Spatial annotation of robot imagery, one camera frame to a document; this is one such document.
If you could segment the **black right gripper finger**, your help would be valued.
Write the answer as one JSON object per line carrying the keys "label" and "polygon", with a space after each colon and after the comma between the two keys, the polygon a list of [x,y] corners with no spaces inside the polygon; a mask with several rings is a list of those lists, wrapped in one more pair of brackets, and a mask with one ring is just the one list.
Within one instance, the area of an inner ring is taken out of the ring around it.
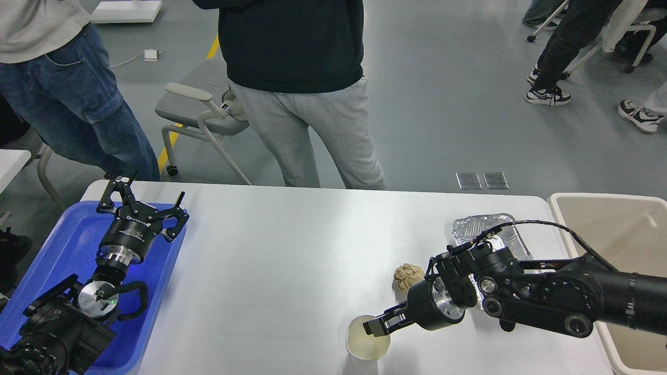
{"label": "black right gripper finger", "polygon": [[395,331],[413,325],[414,322],[410,320],[405,314],[391,315],[384,314],[372,318],[363,323],[365,334],[374,336],[391,335]]}
{"label": "black right gripper finger", "polygon": [[381,323],[412,323],[411,318],[406,312],[407,304],[398,304],[392,308],[386,309],[377,320]]}

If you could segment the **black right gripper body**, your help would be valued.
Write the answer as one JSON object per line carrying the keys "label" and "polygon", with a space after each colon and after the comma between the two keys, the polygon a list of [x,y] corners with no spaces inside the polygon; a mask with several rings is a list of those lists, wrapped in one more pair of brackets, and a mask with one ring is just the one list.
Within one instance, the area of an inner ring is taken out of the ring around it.
{"label": "black right gripper body", "polygon": [[407,293],[405,317],[425,330],[434,331],[462,322],[465,309],[453,302],[441,278],[424,279]]}

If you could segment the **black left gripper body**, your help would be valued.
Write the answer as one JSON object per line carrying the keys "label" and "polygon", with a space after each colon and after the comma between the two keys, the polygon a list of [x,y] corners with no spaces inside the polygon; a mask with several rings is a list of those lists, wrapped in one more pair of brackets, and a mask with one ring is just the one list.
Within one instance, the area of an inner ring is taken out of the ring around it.
{"label": "black left gripper body", "polygon": [[114,207],[112,203],[100,203],[97,212],[114,214],[114,220],[98,246],[98,256],[126,266],[144,262],[166,218],[166,211],[143,203],[136,209],[129,205]]}

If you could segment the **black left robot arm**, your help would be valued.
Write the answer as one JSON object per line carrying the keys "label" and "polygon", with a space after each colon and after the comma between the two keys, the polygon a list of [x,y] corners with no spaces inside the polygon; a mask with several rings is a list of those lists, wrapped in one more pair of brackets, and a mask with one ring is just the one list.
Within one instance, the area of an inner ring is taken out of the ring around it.
{"label": "black left robot arm", "polygon": [[60,218],[2,312],[2,374],[120,374],[138,361],[190,216],[184,192],[147,204],[132,182]]}

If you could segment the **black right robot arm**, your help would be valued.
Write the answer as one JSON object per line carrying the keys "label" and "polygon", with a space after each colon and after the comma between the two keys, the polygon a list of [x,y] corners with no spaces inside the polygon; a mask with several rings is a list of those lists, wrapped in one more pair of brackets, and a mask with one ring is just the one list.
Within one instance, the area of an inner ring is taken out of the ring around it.
{"label": "black right robot arm", "polygon": [[665,335],[665,278],[619,271],[575,232],[582,256],[519,261],[509,248],[492,247],[491,235],[504,227],[432,257],[406,301],[365,322],[365,333],[381,337],[412,324],[438,330],[481,304],[507,332],[519,323],[583,339],[601,321]]}

